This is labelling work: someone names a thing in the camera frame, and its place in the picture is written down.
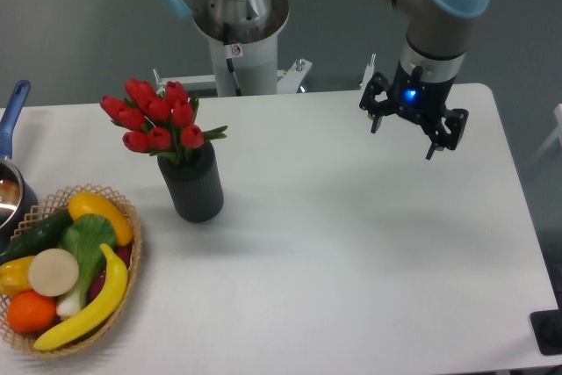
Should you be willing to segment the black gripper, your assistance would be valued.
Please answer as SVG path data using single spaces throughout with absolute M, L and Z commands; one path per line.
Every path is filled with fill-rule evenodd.
M 406 71 L 397 65 L 392 85 L 380 72 L 375 72 L 365 85 L 359 108 L 371 119 L 371 133 L 376 133 L 385 116 L 397 115 L 422 126 L 430 139 L 426 159 L 436 151 L 455 150 L 462 139 L 469 117 L 466 109 L 448 109 L 446 100 L 456 77 L 425 81 L 424 67 Z

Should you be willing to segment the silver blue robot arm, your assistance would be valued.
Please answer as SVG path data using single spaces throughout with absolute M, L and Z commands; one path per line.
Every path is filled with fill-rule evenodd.
M 222 97 L 294 92 L 296 72 L 277 73 L 277 36 L 288 0 L 158 0 L 177 18 L 192 18 L 208 40 Z M 446 100 L 465 58 L 473 27 L 490 0 L 387 0 L 408 16 L 406 41 L 393 79 L 369 71 L 361 109 L 379 127 L 396 115 L 419 126 L 430 150 L 453 150 L 468 113 Z

